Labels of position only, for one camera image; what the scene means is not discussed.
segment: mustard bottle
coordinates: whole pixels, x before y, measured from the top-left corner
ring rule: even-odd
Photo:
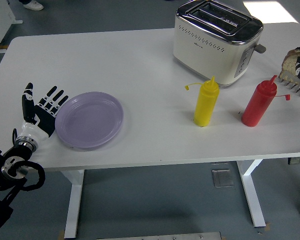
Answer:
[[[215,82],[215,76],[204,83],[192,83],[185,86],[189,90],[190,85],[200,84],[200,91],[196,102],[193,122],[199,127],[209,124],[219,95],[219,85]]]

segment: toaster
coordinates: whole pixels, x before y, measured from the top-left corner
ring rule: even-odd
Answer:
[[[175,13],[173,55],[204,80],[229,86],[247,70],[262,22],[213,0],[191,0]]]

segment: white table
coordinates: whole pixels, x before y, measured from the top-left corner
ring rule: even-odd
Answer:
[[[275,98],[256,127],[240,121],[256,86],[281,71],[287,52],[300,46],[297,23],[265,24],[247,72],[221,89],[210,125],[192,119],[202,81],[173,56],[174,29],[26,36],[14,39],[0,64],[0,149],[21,132],[21,95],[28,82],[34,101],[57,85],[74,97],[99,91],[116,97],[124,120],[108,143],[89,150],[65,146],[57,134],[31,160],[62,171],[72,182],[65,238],[75,238],[85,169],[237,161],[255,227],[265,226],[251,172],[262,159],[300,157],[300,97]],[[278,86],[278,95],[289,93]]]

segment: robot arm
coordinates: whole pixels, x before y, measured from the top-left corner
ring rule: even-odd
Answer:
[[[53,96],[57,87],[54,86],[37,105],[33,101],[33,84],[29,83],[22,95],[22,111],[24,123],[22,133],[17,136],[13,130],[13,147],[1,155],[0,150],[0,191],[13,188],[8,195],[0,201],[0,228],[10,218],[13,209],[9,204],[20,190],[32,191],[42,187],[45,182],[45,171],[41,165],[29,159],[37,150],[39,144],[49,138],[55,131],[55,119],[59,108],[66,102],[68,96],[59,98],[64,91]],[[39,180],[36,184],[24,186],[27,179],[28,167],[38,171]]]

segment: shoe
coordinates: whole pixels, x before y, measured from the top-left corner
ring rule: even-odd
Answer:
[[[31,0],[31,2],[29,2],[28,4],[24,4],[23,6],[24,6],[24,8],[30,9],[33,11],[40,11],[40,10],[44,9],[44,6],[42,6],[40,3],[38,3],[35,0]]]

